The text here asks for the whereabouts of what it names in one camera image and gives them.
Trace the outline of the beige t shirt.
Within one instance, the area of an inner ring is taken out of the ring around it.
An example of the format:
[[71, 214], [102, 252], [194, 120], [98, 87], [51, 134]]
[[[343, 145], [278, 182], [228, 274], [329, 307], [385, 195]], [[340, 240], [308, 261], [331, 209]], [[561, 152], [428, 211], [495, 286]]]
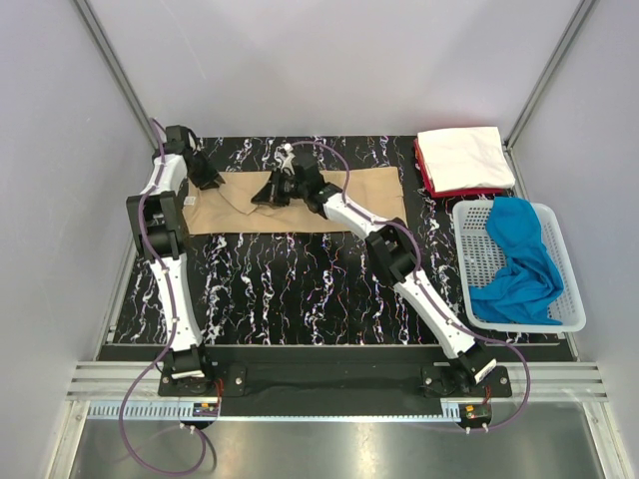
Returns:
[[[398, 168], [382, 167], [324, 171], [324, 178], [346, 188], [348, 199], [363, 210], [387, 219], [407, 220]], [[268, 172], [227, 172], [217, 189], [201, 191], [189, 185], [183, 215], [189, 233], [207, 234], [322, 234], [340, 233], [346, 227], [309, 211], [302, 200], [287, 207], [257, 206], [252, 197], [266, 185]]]

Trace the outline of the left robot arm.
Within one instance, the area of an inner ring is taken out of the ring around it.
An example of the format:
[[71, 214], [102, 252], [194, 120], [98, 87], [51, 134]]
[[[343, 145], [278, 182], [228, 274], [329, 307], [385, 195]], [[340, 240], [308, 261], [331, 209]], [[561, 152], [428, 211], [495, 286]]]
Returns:
[[137, 253], [149, 264], [159, 289], [168, 339], [162, 354], [164, 373], [196, 395], [215, 385], [188, 283], [187, 240], [180, 191], [189, 182], [201, 191], [225, 183], [203, 152], [203, 141], [186, 126], [157, 127], [158, 149], [151, 177], [142, 191], [126, 199]]

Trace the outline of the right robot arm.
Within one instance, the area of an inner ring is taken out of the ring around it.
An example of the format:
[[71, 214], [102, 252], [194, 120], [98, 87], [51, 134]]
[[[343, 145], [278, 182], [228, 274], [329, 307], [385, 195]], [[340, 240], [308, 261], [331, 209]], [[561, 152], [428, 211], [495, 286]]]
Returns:
[[364, 241], [372, 274], [399, 294], [428, 326], [453, 368], [453, 383], [459, 392], [471, 396], [487, 386], [496, 359], [435, 292], [404, 221], [378, 216], [357, 204], [346, 193], [346, 186], [328, 181], [309, 155], [289, 153], [251, 202], [282, 208], [292, 200], [303, 201], [312, 213]]

